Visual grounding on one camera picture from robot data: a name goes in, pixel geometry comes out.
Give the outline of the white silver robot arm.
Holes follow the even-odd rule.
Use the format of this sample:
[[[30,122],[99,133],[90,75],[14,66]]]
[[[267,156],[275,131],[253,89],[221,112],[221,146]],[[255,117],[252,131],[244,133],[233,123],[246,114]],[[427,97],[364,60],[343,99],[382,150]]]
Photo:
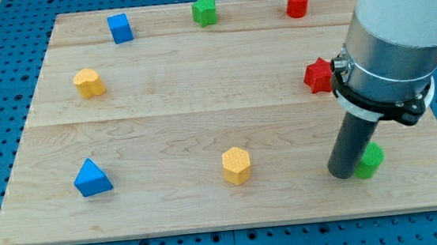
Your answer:
[[[342,126],[416,124],[431,104],[437,69],[437,0],[357,0],[331,85]]]

